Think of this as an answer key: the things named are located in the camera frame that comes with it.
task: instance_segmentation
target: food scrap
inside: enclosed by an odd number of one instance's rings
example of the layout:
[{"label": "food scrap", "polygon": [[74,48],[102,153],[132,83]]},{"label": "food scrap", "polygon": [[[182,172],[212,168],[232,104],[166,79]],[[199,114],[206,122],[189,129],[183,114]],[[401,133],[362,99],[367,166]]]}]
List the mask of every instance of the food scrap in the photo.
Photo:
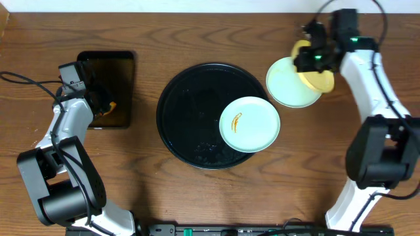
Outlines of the food scrap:
[{"label": "food scrap", "polygon": [[236,133],[236,126],[238,125],[239,117],[242,116],[242,113],[239,113],[235,116],[234,120],[232,121],[232,131]]}]

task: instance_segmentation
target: black round tray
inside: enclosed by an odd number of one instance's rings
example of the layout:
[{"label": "black round tray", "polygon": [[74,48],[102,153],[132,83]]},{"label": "black round tray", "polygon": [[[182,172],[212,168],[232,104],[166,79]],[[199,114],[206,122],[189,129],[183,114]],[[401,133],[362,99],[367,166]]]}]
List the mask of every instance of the black round tray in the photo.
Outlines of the black round tray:
[{"label": "black round tray", "polygon": [[268,101],[250,73],[220,63],[200,64],[175,76],[157,104],[156,123],[163,143],[181,161],[195,167],[222,169],[238,165],[254,153],[229,147],[219,131],[225,107],[238,98]]}]

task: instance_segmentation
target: yellow plate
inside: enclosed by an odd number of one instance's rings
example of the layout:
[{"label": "yellow plate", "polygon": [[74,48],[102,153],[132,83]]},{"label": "yellow plate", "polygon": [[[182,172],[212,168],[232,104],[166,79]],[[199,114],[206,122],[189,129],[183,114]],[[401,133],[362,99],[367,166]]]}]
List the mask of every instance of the yellow plate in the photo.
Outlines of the yellow plate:
[{"label": "yellow plate", "polygon": [[[298,55],[299,48],[306,47],[306,46],[310,46],[309,41],[307,40],[297,41],[291,51],[292,60],[294,60],[296,56]],[[334,74],[330,71],[324,71],[322,73],[318,73],[316,71],[300,72],[298,73],[298,75],[299,75],[299,78],[301,78],[301,81],[314,91],[328,93],[334,89]]]}]

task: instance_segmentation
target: wooden table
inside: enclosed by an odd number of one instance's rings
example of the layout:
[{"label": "wooden table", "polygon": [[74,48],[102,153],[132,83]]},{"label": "wooden table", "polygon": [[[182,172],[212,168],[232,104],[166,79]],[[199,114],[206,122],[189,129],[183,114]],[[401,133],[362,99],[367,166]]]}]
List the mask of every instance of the wooden table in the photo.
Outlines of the wooden table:
[{"label": "wooden table", "polygon": [[[227,170],[202,170],[174,157],[156,128],[156,105],[183,69],[228,62],[265,85],[268,68],[289,56],[311,14],[20,14],[10,16],[0,46],[0,70],[37,81],[56,79],[58,66],[83,50],[133,50],[138,55],[133,122],[126,130],[89,130],[85,148],[108,198],[146,223],[282,224],[290,217],[323,222],[346,180],[345,151],[360,126],[348,85],[336,76],[332,93],[314,105],[276,104],[277,140]],[[383,63],[394,89],[420,116],[420,16],[390,15]],[[361,15],[365,35],[379,35],[379,15]],[[0,234],[63,235],[36,218],[16,157],[46,132],[52,99],[29,85],[0,81]],[[401,183],[407,194],[420,177]],[[420,197],[382,199],[367,224],[390,224],[397,235],[420,233]]]}]

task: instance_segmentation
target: white plate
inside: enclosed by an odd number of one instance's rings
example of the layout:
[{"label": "white plate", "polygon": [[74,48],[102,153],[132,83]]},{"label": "white plate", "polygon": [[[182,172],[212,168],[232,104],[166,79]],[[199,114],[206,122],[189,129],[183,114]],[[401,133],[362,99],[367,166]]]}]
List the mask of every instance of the white plate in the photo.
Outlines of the white plate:
[{"label": "white plate", "polygon": [[239,98],[222,112],[219,130],[231,148],[253,153],[275,141],[280,131],[280,117],[276,108],[262,98]]},{"label": "white plate", "polygon": [[301,81],[290,57],[278,60],[268,69],[265,83],[275,101],[290,108],[307,107],[322,94]]}]

